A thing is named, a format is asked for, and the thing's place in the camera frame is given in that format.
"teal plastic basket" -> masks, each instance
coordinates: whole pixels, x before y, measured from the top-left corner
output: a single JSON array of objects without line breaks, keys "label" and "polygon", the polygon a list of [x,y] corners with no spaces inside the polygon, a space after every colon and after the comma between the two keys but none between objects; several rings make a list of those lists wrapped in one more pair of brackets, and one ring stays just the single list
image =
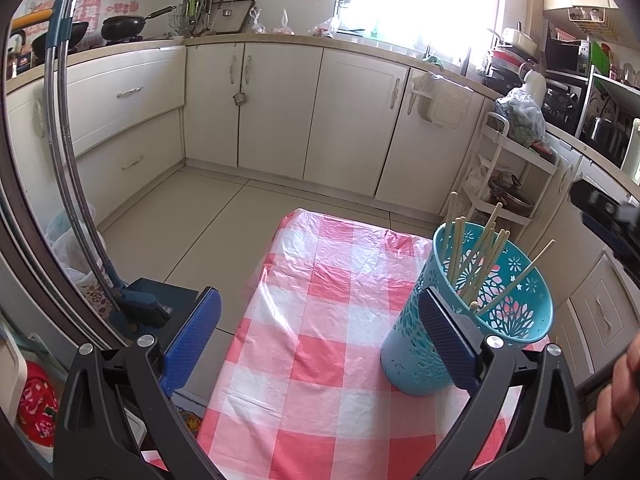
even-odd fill
[{"label": "teal plastic basket", "polygon": [[[463,258],[473,248],[483,227],[466,224]],[[457,313],[469,316],[484,335],[498,335],[509,344],[526,346],[540,341],[553,324],[554,310],[545,280],[533,269],[495,308],[476,316],[460,299],[457,291],[469,277],[475,260],[470,260],[454,286],[447,280],[451,243],[443,262],[439,250],[444,236],[441,225],[433,237],[433,250],[424,264],[404,309],[383,342],[380,363],[389,381],[399,390],[414,396],[429,395],[452,384],[433,343],[418,316],[418,294],[434,286]],[[529,265],[530,260],[513,243],[507,242],[476,301],[480,308],[498,296]]]}]

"plastic tablecloth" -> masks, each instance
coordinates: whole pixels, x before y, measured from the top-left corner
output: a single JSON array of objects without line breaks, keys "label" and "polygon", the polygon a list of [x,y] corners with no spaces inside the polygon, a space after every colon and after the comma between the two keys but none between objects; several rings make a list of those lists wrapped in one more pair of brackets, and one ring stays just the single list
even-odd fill
[{"label": "plastic tablecloth", "polygon": [[[282,220],[198,434],[228,480],[408,480],[428,460],[468,395],[401,393],[380,345],[431,243],[300,209]],[[495,457],[517,395],[476,466]]]}]

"metal screw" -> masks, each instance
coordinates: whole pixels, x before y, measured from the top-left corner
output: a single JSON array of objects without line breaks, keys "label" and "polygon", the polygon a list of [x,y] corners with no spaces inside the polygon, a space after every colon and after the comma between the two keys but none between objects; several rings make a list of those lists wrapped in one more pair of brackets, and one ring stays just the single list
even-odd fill
[{"label": "metal screw", "polygon": [[562,354],[562,349],[558,345],[554,344],[547,346],[546,351],[549,352],[553,357],[558,357]]},{"label": "metal screw", "polygon": [[93,351],[94,346],[91,343],[84,343],[79,349],[80,355],[89,355]]},{"label": "metal screw", "polygon": [[499,338],[497,335],[491,335],[486,339],[486,343],[491,348],[502,348],[504,346],[504,341]]},{"label": "metal screw", "polygon": [[138,339],[138,346],[142,346],[142,348],[148,348],[155,342],[155,337],[153,337],[151,334],[145,334],[140,336],[140,338]]}]

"blue gripper pad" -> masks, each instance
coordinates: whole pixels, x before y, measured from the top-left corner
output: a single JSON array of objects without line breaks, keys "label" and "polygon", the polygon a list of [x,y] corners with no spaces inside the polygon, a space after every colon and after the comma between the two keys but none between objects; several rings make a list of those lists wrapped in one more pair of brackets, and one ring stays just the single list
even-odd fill
[{"label": "blue gripper pad", "polygon": [[183,387],[195,368],[222,314],[222,300],[215,288],[201,298],[180,332],[164,351],[160,385],[167,397]]},{"label": "blue gripper pad", "polygon": [[449,307],[433,287],[418,297],[418,316],[454,384],[473,395],[480,387],[477,355],[448,315]]}]

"kitchen countertop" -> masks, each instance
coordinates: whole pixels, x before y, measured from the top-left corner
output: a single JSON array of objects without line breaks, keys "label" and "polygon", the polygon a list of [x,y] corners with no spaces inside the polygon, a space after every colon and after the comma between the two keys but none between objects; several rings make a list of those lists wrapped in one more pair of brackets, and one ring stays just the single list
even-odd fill
[{"label": "kitchen countertop", "polygon": [[[175,38],[174,40],[157,40],[157,41],[139,41],[136,43],[123,43],[118,45],[103,46],[100,48],[92,48],[84,50],[77,54],[71,54],[68,57],[67,65],[73,66],[101,57],[113,56],[114,54],[124,54],[125,52],[135,52],[137,50],[150,50],[153,48],[164,48],[169,46],[182,45],[183,38]],[[7,94],[16,91],[18,88],[44,77],[44,65],[30,68],[18,77],[6,81],[4,90]]]},{"label": "kitchen countertop", "polygon": [[455,72],[442,69],[433,63],[427,63],[426,61],[415,59],[413,57],[406,56],[405,54],[390,52],[375,46],[351,43],[350,41],[332,40],[331,38],[316,38],[315,36],[288,36],[285,34],[219,34],[216,36],[201,36],[200,38],[189,38],[184,40],[185,46],[214,43],[283,43],[319,46],[321,48],[334,48],[335,50],[343,50],[353,54],[377,57],[386,61],[417,68],[418,70],[425,70],[438,74],[462,86],[467,86],[474,92],[478,92],[489,99],[495,100],[502,97],[498,92],[494,92],[490,88],[482,85],[482,83],[472,81],[471,79],[461,76],[460,74],[456,74]]}]

